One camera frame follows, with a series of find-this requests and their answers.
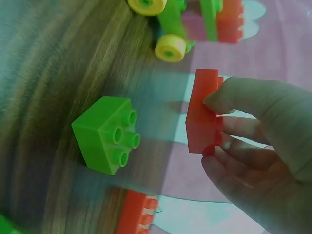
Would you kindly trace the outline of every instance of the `plastic toy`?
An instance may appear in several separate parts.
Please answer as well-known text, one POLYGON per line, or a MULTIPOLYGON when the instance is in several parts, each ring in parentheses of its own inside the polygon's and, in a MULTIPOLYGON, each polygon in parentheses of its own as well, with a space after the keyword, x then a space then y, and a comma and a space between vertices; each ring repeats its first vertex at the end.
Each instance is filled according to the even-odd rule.
POLYGON ((5 217, 0 215, 0 233, 1 234, 22 234, 5 217))
POLYGON ((72 128, 87 166, 114 175, 140 144, 135 133, 137 112, 124 97, 103 96, 73 123, 72 128))
POLYGON ((128 190, 116 234, 149 234, 157 206, 155 196, 128 190))
POLYGON ((166 62, 179 62, 195 41, 238 43, 243 37, 241 0, 128 0, 145 16, 157 16, 165 35, 155 54, 166 62))
POLYGON ((216 91, 222 84, 223 77, 218 70, 197 70, 191 101, 186 116, 186 132, 189 152, 212 155, 215 147, 222 144, 223 117, 209 110, 203 99, 216 91))

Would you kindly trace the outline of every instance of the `block stud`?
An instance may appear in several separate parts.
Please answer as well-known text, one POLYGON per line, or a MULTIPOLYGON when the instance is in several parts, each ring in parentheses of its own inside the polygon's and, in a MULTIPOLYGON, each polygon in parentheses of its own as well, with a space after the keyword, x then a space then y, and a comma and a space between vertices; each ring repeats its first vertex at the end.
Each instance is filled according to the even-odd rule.
POLYGON ((104 129, 104 137, 108 143, 118 145, 123 140, 123 129, 120 126, 109 125, 104 129))
POLYGON ((158 201, 156 199, 147 199, 145 208, 150 210, 155 210, 158 206, 158 201))
POLYGON ((122 149, 115 149, 112 155, 112 163, 119 167, 127 165, 129 154, 127 151, 122 149))
POLYGON ((123 144, 129 148, 136 149, 140 145, 141 135, 139 133, 125 132, 123 144))
POLYGON ((134 125, 137 121, 137 112, 135 110, 125 111, 122 114, 121 121, 125 126, 134 125))
POLYGON ((144 214, 140 223, 142 225, 149 225, 153 223, 153 220, 154 216, 152 214, 144 214))

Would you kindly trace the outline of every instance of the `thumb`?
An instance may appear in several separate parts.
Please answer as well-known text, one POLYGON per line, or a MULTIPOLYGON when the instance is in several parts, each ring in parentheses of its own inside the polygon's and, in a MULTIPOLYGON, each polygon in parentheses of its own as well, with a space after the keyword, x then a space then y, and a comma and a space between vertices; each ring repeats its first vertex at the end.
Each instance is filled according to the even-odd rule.
POLYGON ((236 109, 261 120, 267 108, 286 95, 287 92, 283 92, 285 85, 273 80, 231 77, 203 102, 217 113, 229 113, 236 109))

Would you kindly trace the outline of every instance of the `toy block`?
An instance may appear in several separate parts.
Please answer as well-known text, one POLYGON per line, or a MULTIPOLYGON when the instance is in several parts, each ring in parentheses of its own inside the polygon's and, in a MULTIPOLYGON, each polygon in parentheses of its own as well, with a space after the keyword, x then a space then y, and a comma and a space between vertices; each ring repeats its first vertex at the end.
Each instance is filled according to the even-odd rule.
POLYGON ((203 104, 203 99, 222 83, 218 70, 196 70, 185 123, 190 153, 212 155, 215 147, 222 144, 223 117, 203 104))
POLYGON ((1 234, 22 234, 5 217, 0 215, 0 233, 1 234))
POLYGON ((219 42, 238 43, 242 39, 243 11, 241 0, 223 0, 223 9, 216 17, 219 42))
POLYGON ((128 190, 116 234, 149 234, 157 206, 155 196, 128 190))
POLYGON ((72 128, 87 166, 114 175, 140 144, 137 112, 130 99, 103 96, 79 116, 72 128))

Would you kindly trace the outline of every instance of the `pink fabric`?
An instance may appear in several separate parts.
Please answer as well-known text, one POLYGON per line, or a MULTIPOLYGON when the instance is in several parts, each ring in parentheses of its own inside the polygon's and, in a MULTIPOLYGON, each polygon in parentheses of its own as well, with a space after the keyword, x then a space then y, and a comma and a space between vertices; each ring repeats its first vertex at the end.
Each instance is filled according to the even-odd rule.
POLYGON ((182 14, 188 40, 206 41, 206 28, 203 17, 191 11, 182 14))

